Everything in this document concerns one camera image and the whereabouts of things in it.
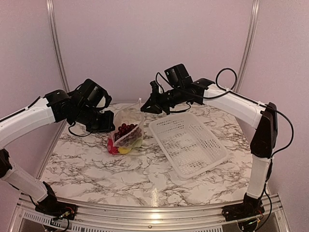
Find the red toy bell pepper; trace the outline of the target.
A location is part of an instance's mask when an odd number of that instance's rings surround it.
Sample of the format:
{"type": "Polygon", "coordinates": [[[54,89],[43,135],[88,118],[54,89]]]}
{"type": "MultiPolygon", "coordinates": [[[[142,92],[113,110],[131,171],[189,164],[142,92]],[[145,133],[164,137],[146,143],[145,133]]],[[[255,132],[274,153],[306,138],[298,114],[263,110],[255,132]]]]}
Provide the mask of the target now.
{"type": "Polygon", "coordinates": [[[108,142],[107,142],[107,151],[112,154],[112,155],[116,155],[118,154],[118,147],[115,147],[113,144],[113,141],[111,138],[108,138],[108,142]]]}

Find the yellow toy fruit front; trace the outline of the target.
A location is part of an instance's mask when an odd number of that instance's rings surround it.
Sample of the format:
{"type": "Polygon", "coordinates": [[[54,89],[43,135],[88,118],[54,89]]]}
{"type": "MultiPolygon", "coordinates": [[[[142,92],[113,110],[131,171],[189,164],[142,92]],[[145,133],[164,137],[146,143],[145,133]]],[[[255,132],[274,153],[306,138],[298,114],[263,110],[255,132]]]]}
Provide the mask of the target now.
{"type": "Polygon", "coordinates": [[[118,148],[118,153],[122,155],[128,154],[130,151],[131,151],[131,148],[126,148],[126,147],[118,148]]]}

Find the clear zip top bag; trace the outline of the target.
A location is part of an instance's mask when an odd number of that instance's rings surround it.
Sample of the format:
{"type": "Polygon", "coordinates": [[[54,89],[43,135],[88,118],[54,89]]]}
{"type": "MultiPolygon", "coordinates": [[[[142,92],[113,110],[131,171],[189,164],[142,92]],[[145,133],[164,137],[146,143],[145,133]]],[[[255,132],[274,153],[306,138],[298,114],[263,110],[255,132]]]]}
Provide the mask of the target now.
{"type": "Polygon", "coordinates": [[[121,107],[114,116],[115,130],[107,141],[107,151],[112,155],[126,155],[141,146],[144,135],[142,98],[135,104],[121,107]]]}

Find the white plastic basket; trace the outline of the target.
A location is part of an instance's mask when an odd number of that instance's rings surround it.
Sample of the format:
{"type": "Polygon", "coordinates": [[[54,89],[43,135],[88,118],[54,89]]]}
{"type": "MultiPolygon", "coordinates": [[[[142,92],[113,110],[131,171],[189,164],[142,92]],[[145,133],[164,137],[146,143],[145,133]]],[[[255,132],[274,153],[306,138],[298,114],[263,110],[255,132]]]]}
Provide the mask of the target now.
{"type": "Polygon", "coordinates": [[[192,113],[154,120],[149,129],[181,179],[209,171],[228,157],[226,147],[192,113]]]}

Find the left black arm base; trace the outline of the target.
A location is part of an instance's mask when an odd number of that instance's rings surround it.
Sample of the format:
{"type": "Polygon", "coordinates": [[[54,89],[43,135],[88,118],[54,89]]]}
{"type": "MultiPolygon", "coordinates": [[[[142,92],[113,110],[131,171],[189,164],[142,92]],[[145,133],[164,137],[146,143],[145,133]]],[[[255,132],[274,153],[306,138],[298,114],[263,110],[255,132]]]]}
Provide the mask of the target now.
{"type": "Polygon", "coordinates": [[[64,213],[69,212],[67,215],[68,219],[74,220],[77,211],[77,205],[58,201],[51,186],[44,181],[43,184],[47,190],[47,197],[36,204],[35,210],[43,214],[54,216],[55,218],[59,218],[64,213]]]}

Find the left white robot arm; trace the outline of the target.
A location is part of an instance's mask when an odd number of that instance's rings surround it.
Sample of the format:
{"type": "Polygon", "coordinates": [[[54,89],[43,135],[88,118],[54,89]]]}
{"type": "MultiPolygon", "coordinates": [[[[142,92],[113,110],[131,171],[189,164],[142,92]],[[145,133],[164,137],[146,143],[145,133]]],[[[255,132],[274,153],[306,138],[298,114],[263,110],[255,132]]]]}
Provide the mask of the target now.
{"type": "Polygon", "coordinates": [[[115,129],[114,114],[106,109],[112,97],[106,90],[95,87],[82,92],[75,90],[65,92],[55,90],[38,97],[25,107],[0,120],[0,178],[10,185],[28,194],[51,215],[61,211],[61,204],[56,201],[52,189],[42,181],[31,176],[10,160],[5,147],[16,139],[46,125],[63,120],[70,125],[78,122],[86,127],[89,133],[110,132],[115,129]]]}

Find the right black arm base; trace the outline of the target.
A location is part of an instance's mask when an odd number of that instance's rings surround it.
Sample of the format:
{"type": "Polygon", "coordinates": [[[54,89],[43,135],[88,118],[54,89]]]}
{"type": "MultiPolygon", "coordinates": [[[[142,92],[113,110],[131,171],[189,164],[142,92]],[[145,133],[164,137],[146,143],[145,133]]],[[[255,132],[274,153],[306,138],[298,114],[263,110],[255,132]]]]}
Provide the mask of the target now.
{"type": "Polygon", "coordinates": [[[243,202],[226,205],[222,208],[222,215],[226,221],[239,220],[244,218],[262,215],[265,212],[262,206],[261,197],[258,199],[244,195],[243,202]]]}

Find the white toy cauliflower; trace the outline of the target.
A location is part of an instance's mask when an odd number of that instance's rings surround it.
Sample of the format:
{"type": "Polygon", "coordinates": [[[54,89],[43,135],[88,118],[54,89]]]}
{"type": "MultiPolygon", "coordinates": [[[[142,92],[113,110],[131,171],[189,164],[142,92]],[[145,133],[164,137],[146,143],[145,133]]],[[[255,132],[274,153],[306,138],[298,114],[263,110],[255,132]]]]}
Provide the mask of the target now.
{"type": "Polygon", "coordinates": [[[140,147],[140,146],[142,145],[142,141],[143,141],[143,139],[142,139],[142,138],[139,138],[139,139],[137,139],[136,141],[134,141],[133,143],[129,144],[129,145],[128,145],[128,148],[134,149],[134,148],[136,148],[136,147],[140,147]]]}

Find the dark red toy grapes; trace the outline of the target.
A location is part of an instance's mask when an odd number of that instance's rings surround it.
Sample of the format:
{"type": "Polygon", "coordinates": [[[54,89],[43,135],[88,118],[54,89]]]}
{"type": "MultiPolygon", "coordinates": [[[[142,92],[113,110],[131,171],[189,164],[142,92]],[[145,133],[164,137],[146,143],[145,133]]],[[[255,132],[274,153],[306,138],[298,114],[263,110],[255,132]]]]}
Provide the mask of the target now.
{"type": "Polygon", "coordinates": [[[126,147],[139,138],[142,138],[142,129],[138,124],[123,123],[113,135],[116,147],[126,147]]]}

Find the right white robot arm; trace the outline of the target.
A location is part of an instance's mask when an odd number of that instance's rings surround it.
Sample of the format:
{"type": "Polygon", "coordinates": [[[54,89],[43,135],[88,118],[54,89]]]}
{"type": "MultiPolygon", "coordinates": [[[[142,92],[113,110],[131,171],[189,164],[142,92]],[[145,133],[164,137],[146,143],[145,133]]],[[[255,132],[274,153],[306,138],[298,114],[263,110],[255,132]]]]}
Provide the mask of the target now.
{"type": "Polygon", "coordinates": [[[152,93],[141,107],[141,111],[152,114],[165,112],[170,114],[171,108],[183,102],[198,103],[218,108],[233,115],[255,129],[250,143],[253,155],[253,166],[246,195],[249,197],[239,206],[239,212],[250,216],[258,208],[258,199],[262,196],[270,159],[275,147],[278,127],[276,105],[262,103],[245,98],[231,90],[219,88],[213,81],[200,78],[196,81],[186,81],[184,86],[173,87],[164,93],[159,91],[156,81],[150,83],[152,93]]]}

